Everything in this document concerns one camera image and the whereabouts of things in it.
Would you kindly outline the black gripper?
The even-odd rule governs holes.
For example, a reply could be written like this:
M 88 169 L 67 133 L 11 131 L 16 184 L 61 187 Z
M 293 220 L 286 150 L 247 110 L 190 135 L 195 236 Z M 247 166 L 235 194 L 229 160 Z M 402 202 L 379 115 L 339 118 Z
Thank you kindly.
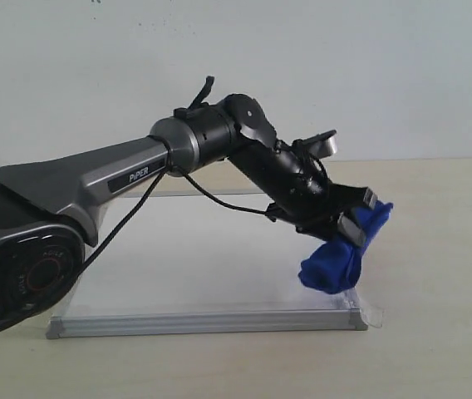
M 319 194 L 294 190 L 284 202 L 277 200 L 267 207 L 266 217 L 282 220 L 299 234 L 322 241 L 341 237 L 353 246 L 363 246 L 366 234 L 355 216 L 357 208 L 375 208 L 377 194 L 369 187 L 355 187 L 330 182 Z

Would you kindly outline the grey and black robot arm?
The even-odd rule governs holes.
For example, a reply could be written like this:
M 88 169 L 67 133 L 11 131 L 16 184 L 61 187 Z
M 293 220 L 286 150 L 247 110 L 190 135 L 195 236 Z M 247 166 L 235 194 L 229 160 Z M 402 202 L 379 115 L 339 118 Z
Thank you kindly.
M 73 288 L 108 245 L 99 228 L 104 207 L 143 182 L 189 179 L 228 160 L 266 194 L 263 215 L 319 239 L 340 236 L 361 247 L 356 217 L 374 209 L 367 187 L 331 180 L 322 159 L 332 131 L 286 143 L 250 96 L 231 94 L 157 121 L 140 139 L 42 162 L 0 167 L 0 332 L 47 311 Z

